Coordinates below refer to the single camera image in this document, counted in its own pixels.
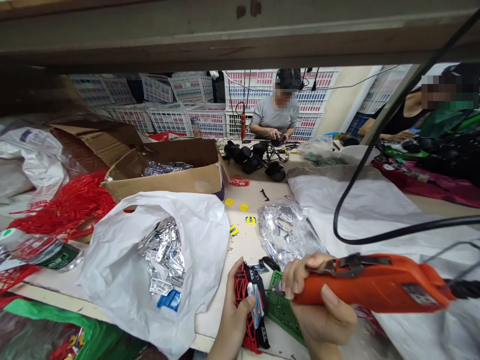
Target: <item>silver foil packet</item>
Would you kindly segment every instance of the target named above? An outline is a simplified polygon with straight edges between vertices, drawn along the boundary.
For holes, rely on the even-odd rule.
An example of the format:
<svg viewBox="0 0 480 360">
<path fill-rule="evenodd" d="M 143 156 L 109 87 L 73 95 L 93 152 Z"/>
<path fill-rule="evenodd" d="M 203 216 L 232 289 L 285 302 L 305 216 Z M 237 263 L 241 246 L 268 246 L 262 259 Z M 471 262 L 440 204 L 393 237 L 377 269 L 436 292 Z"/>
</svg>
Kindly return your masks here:
<svg viewBox="0 0 480 360">
<path fill-rule="evenodd" d="M 181 288 L 185 279 L 180 231 L 173 217 L 158 222 L 139 243 L 138 253 L 144 257 L 150 274 L 150 292 L 168 295 L 174 287 Z M 165 274 L 155 270 L 154 263 L 165 268 Z"/>
</svg>

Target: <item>blue plastic piece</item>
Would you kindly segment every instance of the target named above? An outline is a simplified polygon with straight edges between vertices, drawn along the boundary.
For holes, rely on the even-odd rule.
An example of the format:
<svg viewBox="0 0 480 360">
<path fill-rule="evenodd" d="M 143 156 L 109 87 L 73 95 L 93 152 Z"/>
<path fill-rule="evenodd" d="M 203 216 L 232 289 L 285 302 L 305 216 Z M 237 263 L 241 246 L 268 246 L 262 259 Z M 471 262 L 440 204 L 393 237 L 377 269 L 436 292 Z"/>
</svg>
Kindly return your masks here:
<svg viewBox="0 0 480 360">
<path fill-rule="evenodd" d="M 157 308 L 167 307 L 172 309 L 174 312 L 179 310 L 180 306 L 180 291 L 175 289 L 171 290 L 167 296 L 162 295 L 160 300 L 156 303 Z"/>
</svg>

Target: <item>wall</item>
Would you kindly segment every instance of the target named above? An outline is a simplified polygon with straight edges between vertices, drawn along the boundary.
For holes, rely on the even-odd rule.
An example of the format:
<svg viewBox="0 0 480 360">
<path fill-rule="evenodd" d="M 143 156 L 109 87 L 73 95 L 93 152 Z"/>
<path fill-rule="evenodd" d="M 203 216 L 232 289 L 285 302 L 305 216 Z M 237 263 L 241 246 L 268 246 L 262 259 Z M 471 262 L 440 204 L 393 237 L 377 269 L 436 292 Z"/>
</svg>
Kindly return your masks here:
<svg viewBox="0 0 480 360">
<path fill-rule="evenodd" d="M 371 69 L 372 66 L 342 67 L 334 86 L 341 87 L 356 84 L 368 78 Z M 363 85 L 364 83 L 360 83 L 353 87 L 334 89 L 331 91 L 320 125 L 318 125 L 316 130 L 316 136 L 340 131 Z"/>
</svg>

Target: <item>workbench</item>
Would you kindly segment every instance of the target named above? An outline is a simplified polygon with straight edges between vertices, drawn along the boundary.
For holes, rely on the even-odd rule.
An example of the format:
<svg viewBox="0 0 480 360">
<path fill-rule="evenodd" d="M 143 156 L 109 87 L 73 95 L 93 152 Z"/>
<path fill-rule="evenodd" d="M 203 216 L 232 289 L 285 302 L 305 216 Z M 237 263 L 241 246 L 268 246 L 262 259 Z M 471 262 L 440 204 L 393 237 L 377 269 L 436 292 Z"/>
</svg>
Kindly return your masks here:
<svg viewBox="0 0 480 360">
<path fill-rule="evenodd" d="M 271 201 L 292 195 L 286 180 L 280 183 L 272 182 L 263 170 L 258 170 L 251 175 L 242 173 L 240 165 L 234 161 L 226 162 L 230 175 L 240 174 L 243 179 L 250 180 L 249 186 L 237 187 L 225 184 L 225 199 L 231 198 L 235 203 L 226 207 L 230 224 L 235 225 L 239 233 L 229 240 L 228 251 L 223 265 L 222 275 L 218 290 L 206 313 L 200 313 L 195 318 L 196 337 L 191 345 L 193 349 L 208 352 L 214 342 L 220 324 L 223 302 L 225 297 L 227 274 L 232 265 L 243 256 L 248 264 L 258 263 L 266 255 L 261 247 L 261 240 L 257 225 L 246 224 L 246 216 L 257 216 L 257 209 L 265 203 L 261 190 Z M 288 162 L 283 164 L 285 170 L 305 165 L 300 155 L 292 153 Z M 479 209 L 472 209 L 441 200 L 425 198 L 416 195 L 407 195 L 424 212 L 440 214 L 446 217 L 479 214 Z M 239 205 L 245 203 L 250 206 L 247 212 L 239 210 Z M 80 248 L 88 248 L 86 244 L 77 244 Z M 83 291 L 76 285 L 81 266 L 65 273 L 58 273 L 44 269 L 29 276 L 24 283 L 17 285 L 11 291 L 18 295 L 47 303 L 62 309 L 67 309 L 87 317 L 108 322 L 102 311 L 91 303 Z M 263 283 L 268 288 L 272 271 L 263 274 Z M 253 352 L 242 349 L 239 359 L 309 359 L 307 350 L 293 337 L 286 333 L 270 319 L 265 320 L 266 331 L 270 343 L 268 354 L 255 355 Z"/>
</svg>

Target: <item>clear plastic wrap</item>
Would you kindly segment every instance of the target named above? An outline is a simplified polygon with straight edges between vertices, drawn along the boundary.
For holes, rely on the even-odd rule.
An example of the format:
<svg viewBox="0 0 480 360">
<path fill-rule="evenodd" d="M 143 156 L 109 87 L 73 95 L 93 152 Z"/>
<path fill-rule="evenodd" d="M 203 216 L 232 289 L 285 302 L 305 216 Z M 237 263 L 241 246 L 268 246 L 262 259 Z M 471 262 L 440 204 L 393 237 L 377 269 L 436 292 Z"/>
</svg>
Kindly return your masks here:
<svg viewBox="0 0 480 360">
<path fill-rule="evenodd" d="M 299 203 L 291 197 L 261 205 L 258 228 L 261 246 L 282 271 L 295 258 L 313 253 L 328 254 Z"/>
<path fill-rule="evenodd" d="M 359 161 L 339 151 L 332 151 L 334 141 L 331 136 L 317 136 L 298 147 L 301 157 L 315 166 L 357 165 Z"/>
</svg>

